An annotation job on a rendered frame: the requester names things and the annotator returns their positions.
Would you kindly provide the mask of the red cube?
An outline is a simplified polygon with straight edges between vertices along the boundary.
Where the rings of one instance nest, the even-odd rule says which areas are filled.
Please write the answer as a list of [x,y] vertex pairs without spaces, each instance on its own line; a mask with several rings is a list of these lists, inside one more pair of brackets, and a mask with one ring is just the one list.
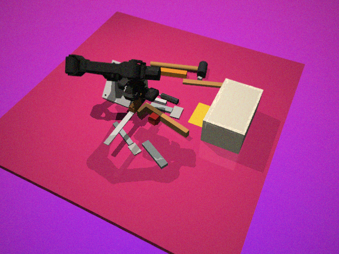
[[152,125],[156,125],[159,122],[159,115],[152,112],[152,114],[148,117],[148,122]]

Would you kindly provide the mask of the orange rod with dark cylindrical end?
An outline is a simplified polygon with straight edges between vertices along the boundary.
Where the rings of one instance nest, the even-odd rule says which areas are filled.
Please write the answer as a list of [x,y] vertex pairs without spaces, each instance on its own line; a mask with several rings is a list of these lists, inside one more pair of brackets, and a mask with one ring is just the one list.
[[207,71],[207,62],[201,61],[199,63],[199,67],[197,66],[187,66],[187,65],[178,65],[172,63],[163,63],[163,62],[150,62],[150,66],[153,67],[162,67],[162,68],[171,68],[171,69],[180,69],[180,70],[190,70],[190,71],[197,71],[197,76],[204,78],[206,76]]

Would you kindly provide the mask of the black-handled metal rod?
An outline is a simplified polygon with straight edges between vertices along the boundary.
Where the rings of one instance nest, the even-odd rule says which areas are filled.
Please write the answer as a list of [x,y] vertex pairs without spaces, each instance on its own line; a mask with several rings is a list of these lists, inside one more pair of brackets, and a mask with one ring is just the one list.
[[159,94],[159,95],[160,95],[161,98],[168,100],[170,102],[173,102],[175,104],[178,104],[178,102],[179,102],[179,99],[172,97],[172,96],[169,96],[167,94],[162,93],[162,94]]

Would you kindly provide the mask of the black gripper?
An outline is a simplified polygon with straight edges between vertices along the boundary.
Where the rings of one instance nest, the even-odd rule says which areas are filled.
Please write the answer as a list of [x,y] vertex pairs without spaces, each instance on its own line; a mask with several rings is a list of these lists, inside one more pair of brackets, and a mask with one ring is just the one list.
[[145,99],[153,102],[156,99],[156,97],[159,95],[159,90],[152,88],[152,87],[151,88],[145,87],[146,83],[144,83],[144,81],[132,81],[132,80],[128,80],[127,78],[122,78],[118,82],[118,88],[121,90],[124,90],[126,86],[128,87],[129,83],[131,83],[132,86],[134,87],[135,85],[139,86],[141,93],[142,93],[140,95],[142,104],[144,103]]

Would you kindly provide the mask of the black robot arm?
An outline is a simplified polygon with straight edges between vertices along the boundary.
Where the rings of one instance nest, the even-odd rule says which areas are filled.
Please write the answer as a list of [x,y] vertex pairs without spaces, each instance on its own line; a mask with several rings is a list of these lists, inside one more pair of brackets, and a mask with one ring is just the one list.
[[[80,55],[66,57],[65,73],[70,76],[82,77],[85,73],[103,75],[107,81],[118,81],[127,78],[132,81],[160,81],[161,67],[146,66],[141,60],[131,59],[120,64],[90,61]],[[139,86],[129,83],[123,93],[129,101],[138,100],[141,94]]]

